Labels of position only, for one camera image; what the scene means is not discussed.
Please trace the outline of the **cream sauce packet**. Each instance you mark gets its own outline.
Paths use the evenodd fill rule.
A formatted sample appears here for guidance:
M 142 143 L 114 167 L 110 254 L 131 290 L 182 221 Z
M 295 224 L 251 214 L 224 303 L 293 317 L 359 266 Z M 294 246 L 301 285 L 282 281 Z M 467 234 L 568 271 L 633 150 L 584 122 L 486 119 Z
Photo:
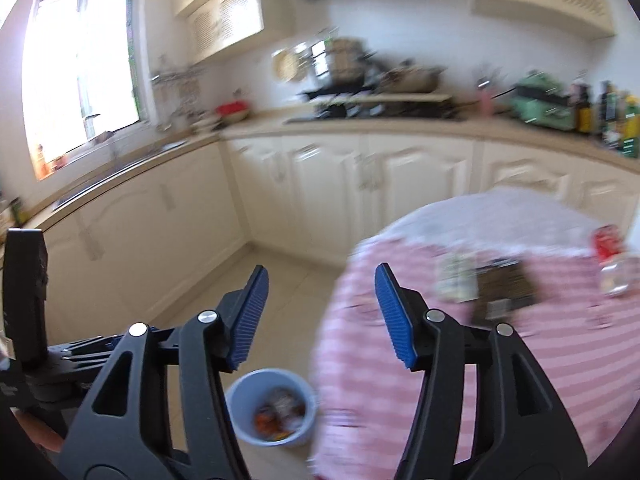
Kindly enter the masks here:
M 465 304 L 478 298 L 476 258 L 470 252 L 447 252 L 436 259 L 436 295 L 446 302 Z

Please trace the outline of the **black gold snack wrapper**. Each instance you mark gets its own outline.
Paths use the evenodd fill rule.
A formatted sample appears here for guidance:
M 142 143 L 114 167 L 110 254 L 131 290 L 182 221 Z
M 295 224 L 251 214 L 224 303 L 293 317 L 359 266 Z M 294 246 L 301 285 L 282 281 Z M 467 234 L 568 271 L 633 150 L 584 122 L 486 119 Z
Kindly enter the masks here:
M 537 292 L 516 259 L 496 259 L 476 269 L 477 298 L 471 322 L 492 327 L 509 322 L 517 310 L 537 302 Z

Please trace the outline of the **steel wok pan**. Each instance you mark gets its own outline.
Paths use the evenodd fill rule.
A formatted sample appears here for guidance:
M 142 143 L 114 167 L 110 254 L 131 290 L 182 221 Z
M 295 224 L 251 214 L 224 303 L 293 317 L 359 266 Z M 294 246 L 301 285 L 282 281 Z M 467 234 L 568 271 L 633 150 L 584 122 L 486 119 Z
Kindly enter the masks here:
M 437 90 L 440 76 L 445 72 L 444 66 L 424 67 L 402 62 L 381 76 L 376 90 L 382 93 L 432 93 Z

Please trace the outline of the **red bowl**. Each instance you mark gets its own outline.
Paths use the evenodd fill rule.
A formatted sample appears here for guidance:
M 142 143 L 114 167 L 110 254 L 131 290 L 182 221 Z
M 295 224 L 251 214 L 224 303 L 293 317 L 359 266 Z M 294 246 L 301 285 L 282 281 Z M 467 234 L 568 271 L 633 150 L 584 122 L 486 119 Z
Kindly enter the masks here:
M 243 98 L 242 91 L 238 89 L 233 92 L 233 100 L 220 104 L 215 108 L 215 112 L 224 124 L 237 124 L 250 116 L 250 103 Z

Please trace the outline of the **dark condiment bottle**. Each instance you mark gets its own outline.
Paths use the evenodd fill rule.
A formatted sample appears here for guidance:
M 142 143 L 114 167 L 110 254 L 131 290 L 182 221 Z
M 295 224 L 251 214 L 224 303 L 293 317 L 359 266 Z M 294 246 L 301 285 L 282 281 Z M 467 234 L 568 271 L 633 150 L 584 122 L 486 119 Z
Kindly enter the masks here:
M 612 82 L 602 82 L 600 96 L 598 133 L 601 142 L 608 148 L 618 148 L 620 134 L 617 131 L 617 92 Z

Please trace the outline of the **green yellow bottle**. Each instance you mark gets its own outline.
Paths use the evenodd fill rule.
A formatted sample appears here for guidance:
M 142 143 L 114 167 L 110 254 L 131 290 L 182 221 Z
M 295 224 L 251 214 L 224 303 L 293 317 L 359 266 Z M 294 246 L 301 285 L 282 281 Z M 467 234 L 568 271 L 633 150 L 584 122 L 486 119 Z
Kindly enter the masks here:
M 639 158 L 639 136 L 639 101 L 635 96 L 626 96 L 622 122 L 622 144 L 620 144 L 620 148 L 626 157 Z

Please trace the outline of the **blue trash bin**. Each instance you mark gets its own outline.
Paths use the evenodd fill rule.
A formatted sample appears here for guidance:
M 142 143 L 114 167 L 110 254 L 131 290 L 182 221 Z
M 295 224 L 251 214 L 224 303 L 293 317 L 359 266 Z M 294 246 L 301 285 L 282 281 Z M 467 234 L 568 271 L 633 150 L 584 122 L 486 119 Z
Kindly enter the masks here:
M 305 379 L 280 368 L 255 370 L 226 392 L 236 436 L 263 448 L 307 443 L 318 413 L 317 396 Z

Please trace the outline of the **hanging utensil rack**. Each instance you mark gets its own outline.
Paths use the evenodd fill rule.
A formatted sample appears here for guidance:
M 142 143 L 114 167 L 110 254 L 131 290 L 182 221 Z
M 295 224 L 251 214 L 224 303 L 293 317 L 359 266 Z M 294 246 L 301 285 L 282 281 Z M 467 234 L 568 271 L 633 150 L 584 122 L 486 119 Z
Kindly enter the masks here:
M 173 122 L 179 118 L 191 120 L 203 114 L 202 73 L 203 70 L 195 66 L 152 73 L 151 86 L 161 122 Z

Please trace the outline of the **steel stock pot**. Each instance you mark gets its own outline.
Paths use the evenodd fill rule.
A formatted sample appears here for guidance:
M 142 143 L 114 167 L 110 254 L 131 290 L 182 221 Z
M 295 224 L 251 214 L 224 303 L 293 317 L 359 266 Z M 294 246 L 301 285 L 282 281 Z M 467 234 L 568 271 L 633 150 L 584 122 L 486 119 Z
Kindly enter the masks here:
M 360 89 L 367 81 L 374 52 L 357 38 L 326 37 L 299 45 L 316 90 Z

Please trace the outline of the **dark soy sauce bottle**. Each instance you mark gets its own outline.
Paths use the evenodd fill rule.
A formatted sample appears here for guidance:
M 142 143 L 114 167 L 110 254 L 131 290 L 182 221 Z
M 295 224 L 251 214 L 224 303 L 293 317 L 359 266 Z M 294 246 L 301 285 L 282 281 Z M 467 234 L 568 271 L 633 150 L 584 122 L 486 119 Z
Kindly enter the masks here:
M 590 136 L 592 133 L 590 87 L 584 82 L 576 84 L 574 112 L 575 130 L 583 136 Z

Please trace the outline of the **kitchen window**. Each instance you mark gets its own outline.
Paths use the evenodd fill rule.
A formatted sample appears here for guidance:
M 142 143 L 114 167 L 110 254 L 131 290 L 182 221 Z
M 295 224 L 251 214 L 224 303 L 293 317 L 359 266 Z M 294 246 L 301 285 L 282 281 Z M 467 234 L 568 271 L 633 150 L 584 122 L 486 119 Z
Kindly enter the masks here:
M 39 180 L 101 134 L 145 119 L 134 0 L 35 0 L 24 43 L 23 115 Z

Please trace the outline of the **black gas stove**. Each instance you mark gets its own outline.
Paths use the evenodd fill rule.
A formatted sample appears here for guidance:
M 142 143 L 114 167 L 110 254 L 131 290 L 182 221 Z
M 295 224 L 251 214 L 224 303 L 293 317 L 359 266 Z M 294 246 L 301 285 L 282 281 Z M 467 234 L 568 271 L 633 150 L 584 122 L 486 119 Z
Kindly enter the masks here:
M 312 105 L 305 116 L 288 118 L 287 124 L 365 119 L 457 120 L 459 107 L 452 96 L 438 93 L 304 92 Z

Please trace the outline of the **pink utensil cup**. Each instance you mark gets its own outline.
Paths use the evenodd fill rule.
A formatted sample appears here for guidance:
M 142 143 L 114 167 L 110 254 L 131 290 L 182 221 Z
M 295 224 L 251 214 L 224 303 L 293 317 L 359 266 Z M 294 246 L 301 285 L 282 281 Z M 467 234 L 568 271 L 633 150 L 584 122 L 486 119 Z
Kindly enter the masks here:
M 489 118 L 494 114 L 494 104 L 492 104 L 492 96 L 497 82 L 500 70 L 484 63 L 477 67 L 474 72 L 475 90 L 477 94 L 477 104 L 480 110 L 480 116 Z

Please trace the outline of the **red cola can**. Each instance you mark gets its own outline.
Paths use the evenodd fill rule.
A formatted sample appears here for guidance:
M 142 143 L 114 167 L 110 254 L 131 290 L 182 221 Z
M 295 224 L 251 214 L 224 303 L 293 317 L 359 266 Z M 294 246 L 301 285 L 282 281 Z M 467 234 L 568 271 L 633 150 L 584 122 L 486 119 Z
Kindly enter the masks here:
M 599 265 L 599 285 L 603 295 L 622 296 L 631 285 L 630 263 L 620 230 L 614 224 L 593 232 L 594 253 Z

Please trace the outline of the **green electric cooker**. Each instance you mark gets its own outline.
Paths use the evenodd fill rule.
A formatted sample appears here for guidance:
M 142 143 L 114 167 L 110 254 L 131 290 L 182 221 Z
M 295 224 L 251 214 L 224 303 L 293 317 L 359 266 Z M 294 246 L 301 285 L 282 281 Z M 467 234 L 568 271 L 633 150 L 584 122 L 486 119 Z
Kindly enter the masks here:
M 514 87 L 512 116 L 527 125 L 573 131 L 575 112 L 562 84 L 541 70 L 530 70 Z

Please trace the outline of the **cream kitchen cabinets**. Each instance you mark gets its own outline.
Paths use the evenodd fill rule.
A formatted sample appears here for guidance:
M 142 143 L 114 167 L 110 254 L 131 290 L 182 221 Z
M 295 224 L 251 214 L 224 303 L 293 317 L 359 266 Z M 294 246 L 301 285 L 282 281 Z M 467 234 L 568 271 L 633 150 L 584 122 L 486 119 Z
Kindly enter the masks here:
M 339 266 L 422 206 L 496 186 L 638 222 L 639 164 L 507 119 L 250 122 L 194 136 L 32 219 L 51 342 L 165 322 L 245 246 Z

